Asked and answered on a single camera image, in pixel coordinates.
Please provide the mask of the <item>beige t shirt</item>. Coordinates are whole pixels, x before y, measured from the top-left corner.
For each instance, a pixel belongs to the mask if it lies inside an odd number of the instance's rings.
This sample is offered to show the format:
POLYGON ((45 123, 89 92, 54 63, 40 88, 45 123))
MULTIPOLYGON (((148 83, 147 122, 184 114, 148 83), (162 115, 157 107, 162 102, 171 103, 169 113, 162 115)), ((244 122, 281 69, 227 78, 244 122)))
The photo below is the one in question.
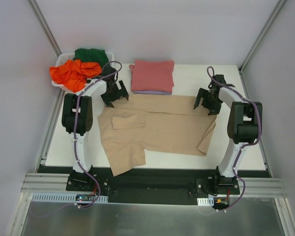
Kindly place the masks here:
POLYGON ((98 117, 101 144, 114 176, 146 164, 145 151, 205 156, 216 115, 195 97, 133 94, 98 117))

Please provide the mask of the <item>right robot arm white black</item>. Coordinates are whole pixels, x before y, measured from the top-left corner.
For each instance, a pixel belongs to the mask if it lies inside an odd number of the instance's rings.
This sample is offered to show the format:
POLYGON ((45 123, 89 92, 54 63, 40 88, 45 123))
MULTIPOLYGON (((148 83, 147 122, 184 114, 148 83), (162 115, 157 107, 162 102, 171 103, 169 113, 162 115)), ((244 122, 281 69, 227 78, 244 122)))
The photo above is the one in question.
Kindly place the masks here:
POLYGON ((237 167, 247 149, 260 141, 263 106, 241 95, 234 85, 226 83, 224 75, 213 74, 210 79, 207 89, 198 90, 194 108, 202 105, 210 116, 219 114, 222 104, 230 108, 225 155, 212 176, 199 185, 204 193, 217 196, 235 190, 238 185, 237 167))

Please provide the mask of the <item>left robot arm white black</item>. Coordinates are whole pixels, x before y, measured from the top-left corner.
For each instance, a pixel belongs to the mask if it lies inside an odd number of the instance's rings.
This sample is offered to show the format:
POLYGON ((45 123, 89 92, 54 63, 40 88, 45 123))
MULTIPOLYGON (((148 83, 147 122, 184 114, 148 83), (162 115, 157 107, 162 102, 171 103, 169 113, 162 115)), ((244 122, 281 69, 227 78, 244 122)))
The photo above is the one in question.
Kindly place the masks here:
POLYGON ((69 174, 67 191, 93 191, 100 189, 100 184, 91 172, 92 163, 88 150, 89 132, 93 126, 92 98, 101 97, 106 107, 112 108, 113 102, 122 98, 129 99, 129 94, 122 80, 118 80, 119 69, 105 64, 102 72, 89 79, 85 88, 77 93, 64 96, 61 123, 69 134, 74 152, 73 170, 69 174))

